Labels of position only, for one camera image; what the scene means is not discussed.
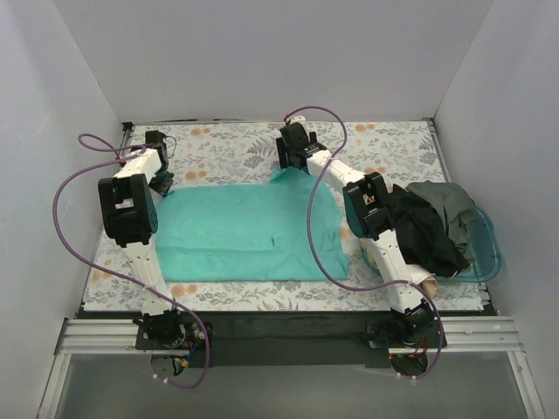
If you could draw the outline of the teal t shirt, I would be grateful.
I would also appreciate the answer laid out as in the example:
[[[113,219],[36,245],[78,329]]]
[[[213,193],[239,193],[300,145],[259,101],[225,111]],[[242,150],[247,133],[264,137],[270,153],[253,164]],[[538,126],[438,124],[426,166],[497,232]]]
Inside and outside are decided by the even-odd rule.
[[[156,211],[156,254],[168,282],[348,276],[338,204],[298,169],[276,169],[264,184],[176,189]]]

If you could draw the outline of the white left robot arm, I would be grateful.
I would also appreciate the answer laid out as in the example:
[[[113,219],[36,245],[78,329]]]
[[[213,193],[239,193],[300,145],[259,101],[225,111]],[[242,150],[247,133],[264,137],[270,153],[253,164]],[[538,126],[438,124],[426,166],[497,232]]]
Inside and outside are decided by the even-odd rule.
[[[146,148],[133,148],[131,159],[116,175],[98,182],[105,232],[131,260],[135,278],[146,288],[141,312],[151,316],[172,309],[167,300],[152,293],[170,296],[155,251],[158,217],[151,195],[154,191],[166,196],[173,182],[166,139],[167,135],[160,131],[148,131]]]

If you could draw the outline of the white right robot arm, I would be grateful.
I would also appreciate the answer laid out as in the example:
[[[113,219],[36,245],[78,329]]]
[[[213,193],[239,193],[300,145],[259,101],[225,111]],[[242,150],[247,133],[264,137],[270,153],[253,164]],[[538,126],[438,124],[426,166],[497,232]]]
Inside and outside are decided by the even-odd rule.
[[[342,194],[347,225],[371,251],[383,286],[389,288],[391,310],[406,316],[428,306],[430,296],[421,283],[430,274],[404,261],[383,178],[351,168],[335,158],[317,141],[315,132],[307,131],[303,118],[288,121],[279,132],[276,146],[282,168],[302,170]]]

